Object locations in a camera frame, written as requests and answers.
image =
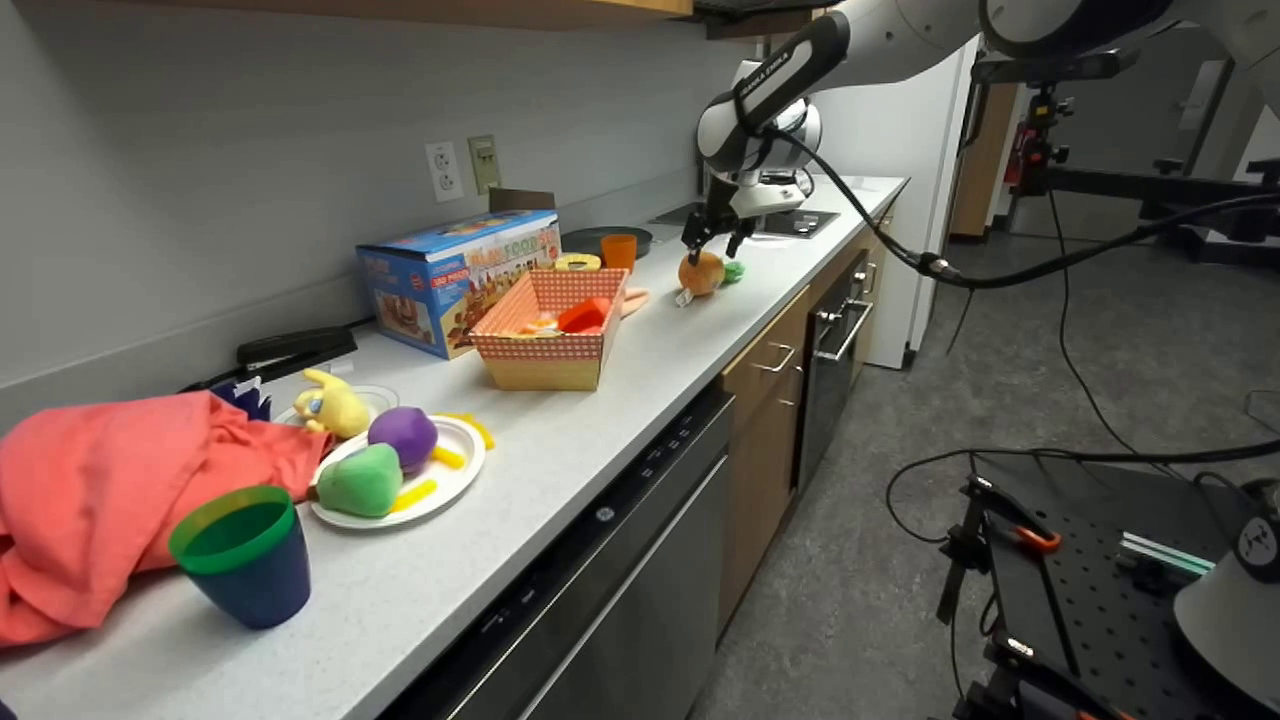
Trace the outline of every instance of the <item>pink cloth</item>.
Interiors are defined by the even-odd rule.
[[[324,437],[190,393],[53,408],[0,441],[0,647],[101,627],[167,532],[244,484],[306,492]]]

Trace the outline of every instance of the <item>basket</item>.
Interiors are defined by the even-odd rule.
[[[624,295],[621,270],[599,274],[552,274],[531,270],[518,284],[477,326],[470,346],[494,388],[572,388],[590,393],[599,385],[602,350],[621,321]],[[541,314],[562,314],[589,295],[608,295],[602,328],[576,337],[515,341],[513,328]]]

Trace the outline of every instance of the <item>kitchen counter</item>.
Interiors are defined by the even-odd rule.
[[[864,177],[850,189],[884,213],[901,181]],[[621,326],[596,393],[499,393],[478,355],[443,366],[374,334],[360,337],[360,352],[330,366],[339,378],[492,424],[494,453],[477,489],[384,536],[330,532],[299,509],[313,601],[296,621],[244,632],[185,576],[139,579],[109,627],[5,657],[0,701],[25,720],[374,715],[859,231],[833,185],[806,207],[840,217],[813,240],[747,240],[745,284],[689,310],[673,299],[679,227],[659,231],[630,275],[653,299]]]

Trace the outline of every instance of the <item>power outlet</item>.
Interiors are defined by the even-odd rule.
[[[433,193],[438,205],[463,201],[463,163],[454,161],[454,144],[438,141],[427,144],[427,172],[433,172]]]
[[[470,151],[477,197],[489,197],[489,189],[504,189],[504,172],[494,163],[494,141],[470,138],[466,151]]]

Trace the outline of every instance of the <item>green cup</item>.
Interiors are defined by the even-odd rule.
[[[167,554],[244,627],[274,627],[313,598],[303,529],[272,484],[201,505],[173,529]]]

